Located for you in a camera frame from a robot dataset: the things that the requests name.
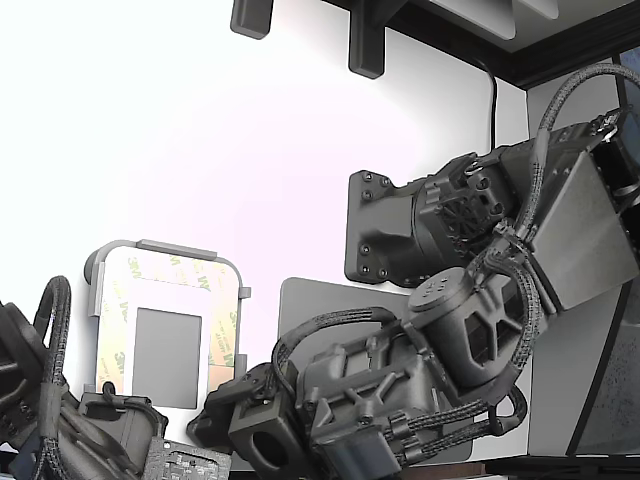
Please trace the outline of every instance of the gray panel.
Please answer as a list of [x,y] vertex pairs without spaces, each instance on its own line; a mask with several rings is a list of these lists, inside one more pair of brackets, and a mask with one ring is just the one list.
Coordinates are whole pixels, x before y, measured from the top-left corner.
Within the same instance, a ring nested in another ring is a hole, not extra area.
[[196,408],[202,318],[139,308],[133,395],[156,407]]
[[640,454],[640,278],[633,281],[620,330],[589,413],[578,454]]
[[591,388],[621,287],[560,315],[533,354],[530,455],[565,455]]
[[638,275],[629,239],[590,154],[580,154],[553,204],[539,215],[533,256],[563,309]]
[[[529,135],[536,136],[538,126],[549,102],[562,83],[570,75],[551,80],[527,91],[527,109],[529,111]],[[567,103],[560,110],[554,128],[562,128],[574,123],[590,122],[598,115],[607,113],[620,106],[616,80],[611,75],[592,78],[580,85],[571,94]]]

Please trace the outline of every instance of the white wall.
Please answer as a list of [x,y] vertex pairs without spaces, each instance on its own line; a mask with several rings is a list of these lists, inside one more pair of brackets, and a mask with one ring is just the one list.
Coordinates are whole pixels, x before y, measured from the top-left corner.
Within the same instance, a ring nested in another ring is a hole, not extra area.
[[[550,80],[527,92],[529,111],[529,132],[535,137],[549,102],[569,75]],[[562,128],[574,123],[589,122],[620,106],[616,79],[612,75],[595,77],[580,85],[565,103],[554,128]]]
[[[485,74],[395,32],[387,71],[347,69],[348,14],[276,0],[271,34],[229,29],[232,0],[0,3],[0,295],[28,317],[47,280],[74,302],[65,367],[94,373],[87,256],[124,238],[216,250],[253,298],[250,366],[276,339],[290,276],[346,283],[347,182],[396,185],[488,148]],[[525,93],[500,84],[498,140],[527,137]]]

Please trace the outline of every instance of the gray rectangle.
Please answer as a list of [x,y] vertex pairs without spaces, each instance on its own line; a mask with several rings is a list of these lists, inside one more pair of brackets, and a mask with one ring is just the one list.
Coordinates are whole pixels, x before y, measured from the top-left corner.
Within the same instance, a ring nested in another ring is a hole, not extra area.
[[195,409],[202,318],[138,308],[132,393],[156,407]]

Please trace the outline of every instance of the black metal bracket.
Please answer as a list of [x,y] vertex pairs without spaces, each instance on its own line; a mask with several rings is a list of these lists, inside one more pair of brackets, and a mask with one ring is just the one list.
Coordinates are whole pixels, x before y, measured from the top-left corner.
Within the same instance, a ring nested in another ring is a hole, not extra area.
[[353,1],[349,32],[349,70],[372,79],[384,73],[385,27],[407,1]]
[[261,40],[271,30],[273,0],[233,0],[231,30]]

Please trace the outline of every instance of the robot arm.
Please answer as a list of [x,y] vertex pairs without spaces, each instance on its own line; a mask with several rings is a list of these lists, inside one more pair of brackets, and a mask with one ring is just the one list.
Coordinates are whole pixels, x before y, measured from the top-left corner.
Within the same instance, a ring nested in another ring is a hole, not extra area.
[[[616,110],[543,134],[544,154],[535,140],[500,147],[400,188],[372,172],[352,175],[345,273],[415,288],[408,313],[396,320],[371,308],[303,324],[274,349],[281,388],[273,406],[234,403],[221,419],[230,405],[223,386],[190,425],[193,438],[228,431],[228,446],[265,479],[365,480],[517,427],[527,407],[515,381],[539,332],[639,273],[640,152],[628,141],[638,135],[632,115]],[[539,175],[532,154],[545,163],[533,216],[526,213]],[[331,346],[294,383],[287,359],[300,339],[350,321],[382,326]],[[506,397],[514,413],[501,418],[496,406]],[[488,420],[473,422],[485,412]],[[257,445],[255,432],[272,441]],[[289,461],[275,444],[305,461]]]
[[[454,159],[400,188],[352,175],[346,276],[414,289],[406,315],[374,306],[308,320],[278,341],[271,363],[209,394],[187,427],[194,442],[237,451],[265,480],[374,480],[520,425],[527,405],[515,382],[546,323],[639,273],[634,118],[616,110],[551,132],[571,91],[600,74],[640,86],[623,67],[588,67],[560,89],[535,140]],[[165,419],[148,399],[93,398],[127,412],[119,426],[83,411],[84,397],[75,400],[61,376],[70,291],[61,279],[54,287],[33,326],[0,305],[0,443],[26,452],[38,480],[226,478],[227,455],[162,439]],[[300,372],[289,361],[307,336],[356,322],[381,328]],[[505,398],[514,411],[500,417]],[[148,435],[120,437],[131,422]]]

